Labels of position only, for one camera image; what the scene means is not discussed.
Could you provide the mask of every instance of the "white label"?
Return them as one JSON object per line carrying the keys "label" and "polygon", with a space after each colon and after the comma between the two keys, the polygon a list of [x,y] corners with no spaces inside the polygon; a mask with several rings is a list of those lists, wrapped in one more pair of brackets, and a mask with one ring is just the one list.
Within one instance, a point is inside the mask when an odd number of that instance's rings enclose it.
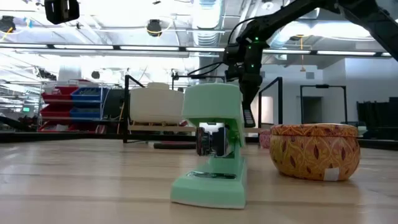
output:
{"label": "white label", "polygon": [[337,181],[340,175],[340,168],[325,169],[325,175],[323,176],[324,181]]}

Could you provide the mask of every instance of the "red storage bin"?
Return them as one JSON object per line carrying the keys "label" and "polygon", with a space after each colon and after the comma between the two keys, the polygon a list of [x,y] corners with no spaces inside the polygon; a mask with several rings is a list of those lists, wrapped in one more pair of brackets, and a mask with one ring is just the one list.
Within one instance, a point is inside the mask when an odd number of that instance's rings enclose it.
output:
{"label": "red storage bin", "polygon": [[48,105],[40,111],[42,117],[45,118],[70,118],[70,110],[73,105]]}
{"label": "red storage bin", "polygon": [[42,93],[42,97],[45,103],[72,103],[71,94],[78,89],[77,86],[56,86],[55,90],[59,90],[60,94],[47,94]]}

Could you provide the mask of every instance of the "pink object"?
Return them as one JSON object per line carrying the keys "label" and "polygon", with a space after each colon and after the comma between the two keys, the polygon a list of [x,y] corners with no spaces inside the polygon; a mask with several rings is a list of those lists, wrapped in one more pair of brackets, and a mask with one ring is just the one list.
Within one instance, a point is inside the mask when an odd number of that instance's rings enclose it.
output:
{"label": "pink object", "polygon": [[260,145],[262,149],[269,149],[271,145],[271,131],[264,130],[260,132]]}

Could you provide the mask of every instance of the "doorway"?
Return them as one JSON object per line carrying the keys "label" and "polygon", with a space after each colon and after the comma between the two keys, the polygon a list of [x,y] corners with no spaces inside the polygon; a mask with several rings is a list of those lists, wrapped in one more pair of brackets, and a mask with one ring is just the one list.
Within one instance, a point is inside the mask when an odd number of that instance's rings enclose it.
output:
{"label": "doorway", "polygon": [[304,124],[322,123],[322,97],[303,96]]}

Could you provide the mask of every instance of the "black metal frame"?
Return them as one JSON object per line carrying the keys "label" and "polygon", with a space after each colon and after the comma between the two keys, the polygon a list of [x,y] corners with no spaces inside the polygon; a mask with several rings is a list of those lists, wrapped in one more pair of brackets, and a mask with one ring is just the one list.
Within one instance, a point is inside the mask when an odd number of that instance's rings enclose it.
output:
{"label": "black metal frame", "polygon": [[344,116],[346,124],[348,124],[347,115],[347,87],[343,85],[300,85],[300,107],[301,107],[301,123],[304,123],[304,108],[303,108],[303,88],[304,87],[315,87],[315,88],[342,88],[344,92]]}
{"label": "black metal frame", "polygon": [[[196,142],[196,136],[166,135],[166,134],[90,134],[90,133],[0,133],[0,143],[19,143],[35,141],[62,141],[73,139],[119,139],[141,141],[183,141]],[[258,143],[259,138],[246,137],[247,143]]]}
{"label": "black metal frame", "polygon": [[130,93],[129,85],[130,80],[135,82],[137,85],[145,88],[138,80],[130,75],[124,76],[124,106],[123,106],[123,143],[127,143],[128,131],[129,131],[129,111],[130,111]]}
{"label": "black metal frame", "polygon": [[178,78],[191,78],[191,79],[220,78],[225,83],[225,77],[217,75],[206,75],[201,77],[195,75],[172,75],[172,90],[174,90],[174,80],[177,80]]}
{"label": "black metal frame", "polygon": [[284,98],[283,98],[283,78],[277,77],[274,79],[270,84],[264,87],[262,90],[259,91],[259,119],[258,119],[258,127],[261,128],[261,110],[262,110],[262,92],[269,89],[273,84],[278,82],[278,124],[284,123]]}

